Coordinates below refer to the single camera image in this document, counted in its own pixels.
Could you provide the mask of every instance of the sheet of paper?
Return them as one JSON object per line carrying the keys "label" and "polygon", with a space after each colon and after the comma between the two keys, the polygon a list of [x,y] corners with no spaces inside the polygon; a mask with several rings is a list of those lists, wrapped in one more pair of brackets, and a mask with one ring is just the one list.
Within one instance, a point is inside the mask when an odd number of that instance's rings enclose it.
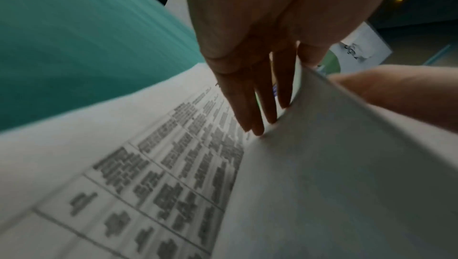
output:
{"label": "sheet of paper", "polygon": [[457,258],[455,167],[304,71],[244,155],[213,257]]}
{"label": "sheet of paper", "polygon": [[0,136],[3,258],[209,258],[244,145],[202,64]]}

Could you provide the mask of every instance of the teal cloth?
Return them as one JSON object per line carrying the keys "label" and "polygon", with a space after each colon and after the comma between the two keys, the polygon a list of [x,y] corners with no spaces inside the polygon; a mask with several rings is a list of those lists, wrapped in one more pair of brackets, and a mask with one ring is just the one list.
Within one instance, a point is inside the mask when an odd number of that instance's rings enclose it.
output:
{"label": "teal cloth", "polygon": [[0,0],[0,131],[132,93],[204,61],[156,0]]}

